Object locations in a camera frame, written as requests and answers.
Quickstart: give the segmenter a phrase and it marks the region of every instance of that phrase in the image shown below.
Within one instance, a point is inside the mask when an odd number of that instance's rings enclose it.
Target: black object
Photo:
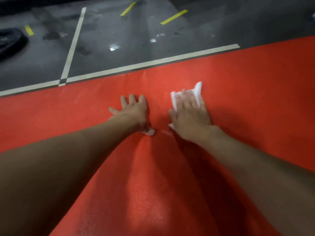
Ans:
[[[17,28],[0,29],[0,60],[19,52],[28,43],[28,38]]]

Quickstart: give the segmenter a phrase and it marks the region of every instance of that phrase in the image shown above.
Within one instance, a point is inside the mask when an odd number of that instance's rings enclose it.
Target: red mat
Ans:
[[[203,82],[213,122],[315,171],[315,37],[0,98],[0,151],[107,120],[144,94],[154,137],[106,160],[52,235],[277,235],[215,160],[168,128],[170,92]]]

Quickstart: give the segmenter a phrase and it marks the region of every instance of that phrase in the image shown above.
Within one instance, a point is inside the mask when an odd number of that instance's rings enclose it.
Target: white cloth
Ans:
[[[198,82],[194,89],[190,89],[192,90],[195,99],[197,101],[198,106],[200,106],[200,101],[199,101],[199,96],[201,95],[201,86],[202,86],[202,82]],[[176,106],[176,95],[181,95],[181,92],[171,92],[171,98],[172,98],[172,104],[173,104],[173,108],[175,111],[177,111],[177,106]],[[174,129],[173,123],[169,124],[169,126]]]

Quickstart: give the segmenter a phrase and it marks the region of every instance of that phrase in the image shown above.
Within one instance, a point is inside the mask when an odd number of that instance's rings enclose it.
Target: left hand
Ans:
[[[112,107],[108,110],[114,116],[126,116],[131,121],[136,121],[137,131],[143,132],[146,135],[154,135],[155,131],[148,126],[146,111],[147,111],[147,101],[144,95],[140,95],[139,102],[136,101],[136,97],[131,94],[129,95],[129,104],[127,104],[125,96],[120,97],[121,106],[123,109],[118,111]]]

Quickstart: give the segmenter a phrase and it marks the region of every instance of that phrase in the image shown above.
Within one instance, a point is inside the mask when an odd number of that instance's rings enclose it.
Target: yellow line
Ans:
[[[30,28],[30,26],[26,25],[24,26],[26,32],[28,33],[29,36],[34,35],[34,32],[32,31],[32,29]]]
[[[130,9],[131,9],[131,8],[132,8],[135,4],[136,4],[136,2],[131,3],[131,4],[130,4],[130,6],[129,6],[129,7],[127,7],[127,9],[126,9],[126,10],[124,10],[124,12],[123,12],[123,13],[121,13],[120,15],[121,15],[121,16],[126,15],[126,14],[127,14],[127,12],[128,12],[128,11],[130,11]]]
[[[161,24],[162,24],[162,25],[165,25],[165,24],[169,23],[170,21],[174,20],[175,18],[177,18],[177,17],[183,15],[183,14],[186,13],[186,12],[187,12],[187,10],[183,10],[183,11],[177,13],[176,15],[174,15],[174,16],[168,18],[167,20],[161,22]]]

